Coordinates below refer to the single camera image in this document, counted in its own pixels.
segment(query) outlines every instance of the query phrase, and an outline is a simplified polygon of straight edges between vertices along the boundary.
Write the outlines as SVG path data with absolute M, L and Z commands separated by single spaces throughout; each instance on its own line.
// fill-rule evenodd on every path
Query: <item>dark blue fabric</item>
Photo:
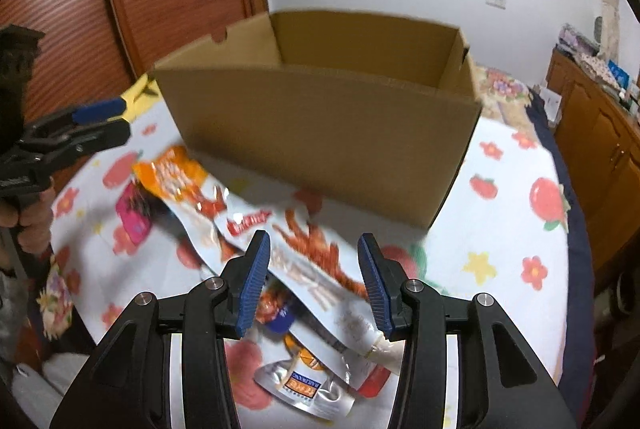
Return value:
M 569 285 L 566 312 L 566 344 L 562 358 L 562 378 L 558 388 L 574 415 L 578 427 L 582 424 L 591 394 L 595 341 L 593 338 L 593 267 L 591 247 L 587 236 L 584 214 L 578 204 L 569 172 L 564 164 L 553 133 L 548 128 L 542 99 L 533 93 L 533 102 L 527 108 L 540 143 L 551 153 L 558 172 L 558 181 L 564 186 L 564 197 L 569 201 Z

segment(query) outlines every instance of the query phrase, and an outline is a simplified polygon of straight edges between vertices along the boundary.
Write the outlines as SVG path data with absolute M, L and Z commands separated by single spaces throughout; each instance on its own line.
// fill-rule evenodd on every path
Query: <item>yellow fabric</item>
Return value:
M 122 94 L 122 97 L 127 102 L 127 110 L 122 114 L 122 117 L 131 123 L 161 100 L 162 94 L 158 83 L 146 76 L 145 73 Z

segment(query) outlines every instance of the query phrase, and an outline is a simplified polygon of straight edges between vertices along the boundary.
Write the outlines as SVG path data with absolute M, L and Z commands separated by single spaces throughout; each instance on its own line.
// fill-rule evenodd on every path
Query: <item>tablecloth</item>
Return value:
M 54 204 L 52 246 L 74 303 L 99 341 L 124 306 L 140 291 L 159 298 L 185 293 L 210 275 L 175 232 L 155 227 L 136 247 L 114 211 L 130 179 L 131 165 L 152 159 L 180 136 L 164 102 L 132 124 L 126 146 L 95 155 Z M 295 187 L 218 160 L 212 173 L 248 202 L 290 199 Z M 551 155 L 508 126 L 480 118 L 450 194 L 431 229 L 416 229 L 334 200 L 321 200 L 314 221 L 355 244 L 373 232 L 381 246 L 423 258 L 425 282 L 442 293 L 471 298 L 488 292 L 533 347 L 558 382 L 567 310 L 566 200 Z M 174 336 L 174 345 L 178 345 Z M 445 427 L 455 427 L 458 363 L 455 343 L 447 357 Z M 254 357 L 246 358 L 247 353 Z M 229 344 L 235 367 L 234 396 L 243 427 L 322 427 L 265 393 L 251 380 L 258 365 L 276 360 L 281 342 L 254 329 Z M 179 356 L 172 353 L 172 410 L 180 427 Z M 338 427 L 386 427 L 397 378 L 375 399 L 356 399 Z

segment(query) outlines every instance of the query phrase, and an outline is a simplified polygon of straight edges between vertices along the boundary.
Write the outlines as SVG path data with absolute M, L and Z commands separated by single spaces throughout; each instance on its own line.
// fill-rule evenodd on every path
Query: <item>human hand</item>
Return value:
M 53 188 L 40 193 L 40 201 L 28 206 L 18 217 L 18 212 L 4 200 L 0 200 L 0 227 L 24 227 L 18 234 L 18 243 L 22 249 L 31 254 L 41 254 L 49 246 L 51 240 L 51 223 L 53 212 L 51 205 L 56 197 Z M 9 254 L 0 246 L 0 269 L 12 270 L 13 264 Z

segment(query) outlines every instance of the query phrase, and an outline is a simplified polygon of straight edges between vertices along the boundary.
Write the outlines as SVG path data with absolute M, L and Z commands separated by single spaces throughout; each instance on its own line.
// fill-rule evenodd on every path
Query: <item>wooden cabinet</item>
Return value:
M 549 75 L 562 94 L 556 143 L 584 212 L 597 288 L 622 269 L 640 232 L 640 127 L 556 52 Z

